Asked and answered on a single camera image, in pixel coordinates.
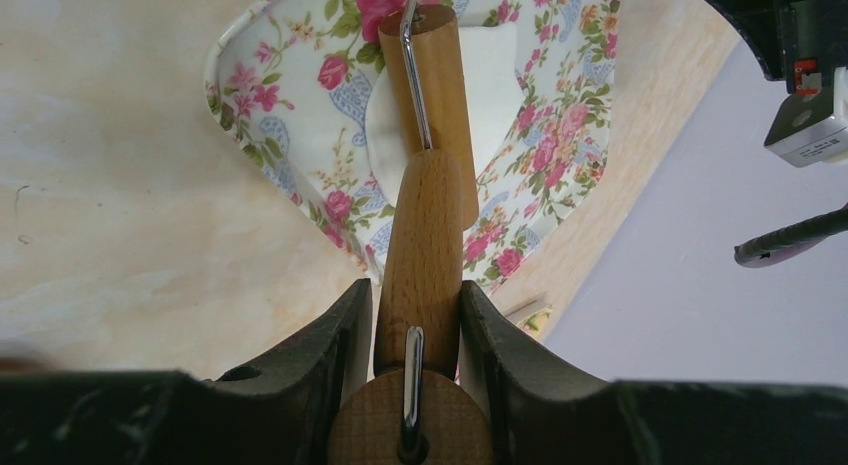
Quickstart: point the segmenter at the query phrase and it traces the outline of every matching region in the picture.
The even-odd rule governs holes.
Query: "metal pin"
[[[430,136],[430,121],[427,119],[427,109],[424,106],[424,93],[421,91],[421,76],[418,75],[418,65],[415,63],[415,53],[412,50],[412,23],[420,20],[418,2],[408,0],[400,21],[400,43],[403,48],[403,63],[406,65],[406,75],[409,77],[409,90],[412,92],[412,106],[415,108],[415,118],[418,120],[418,135],[424,150],[433,149],[433,139]]]
[[[398,458],[417,465],[427,458],[427,438],[421,433],[421,373],[424,366],[424,330],[409,327],[403,361],[403,411],[400,417]]]

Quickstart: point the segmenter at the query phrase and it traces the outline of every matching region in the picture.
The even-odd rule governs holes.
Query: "table surface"
[[[217,377],[360,276],[206,110],[252,1],[0,0],[0,353]],[[622,2],[606,175],[501,310],[557,319],[738,41],[699,0]]]

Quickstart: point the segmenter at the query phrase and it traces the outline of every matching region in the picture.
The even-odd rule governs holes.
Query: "floral pattern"
[[[419,1],[519,30],[525,101],[478,177],[481,214],[464,236],[465,277],[491,290],[603,176],[620,0]],[[369,168],[364,115],[385,67],[377,27],[405,2],[260,0],[218,40],[206,70],[220,126],[378,280],[394,209]]]

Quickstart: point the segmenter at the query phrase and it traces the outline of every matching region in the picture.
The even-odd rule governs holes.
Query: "brown object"
[[[467,230],[477,221],[480,208],[456,13],[444,5],[419,5],[418,10],[422,19],[412,24],[412,47],[430,121],[433,148],[447,151],[459,165],[462,229]],[[380,24],[379,35],[405,142],[412,156],[420,152],[423,145],[400,43],[402,16],[403,10],[389,15]]]
[[[459,350],[459,169],[441,150],[409,160],[398,194],[374,334],[374,375],[403,367],[406,332],[424,329],[424,369],[453,379]]]
[[[368,382],[342,405],[330,430],[328,463],[399,463],[397,447],[403,402],[403,371]],[[424,463],[490,464],[492,442],[483,412],[457,384],[425,371],[421,433],[429,445]]]

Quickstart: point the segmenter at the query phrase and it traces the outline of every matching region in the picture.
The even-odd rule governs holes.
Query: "red component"
[[[818,63],[815,58],[805,58],[795,62],[795,93],[798,95],[815,95],[821,91],[819,88],[805,87],[801,80],[803,75],[816,73],[817,69]]]

